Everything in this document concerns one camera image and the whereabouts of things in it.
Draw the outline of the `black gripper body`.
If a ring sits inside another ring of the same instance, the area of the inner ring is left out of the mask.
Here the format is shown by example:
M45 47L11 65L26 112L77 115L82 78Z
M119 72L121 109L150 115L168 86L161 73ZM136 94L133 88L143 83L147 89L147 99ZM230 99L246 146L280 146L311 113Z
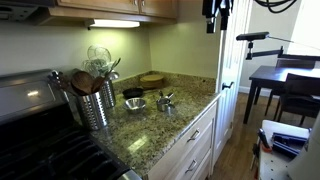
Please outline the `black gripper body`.
M220 29L226 30L232 13L234 0L203 0L202 15L206 18L207 32L216 30L216 18L221 15Z

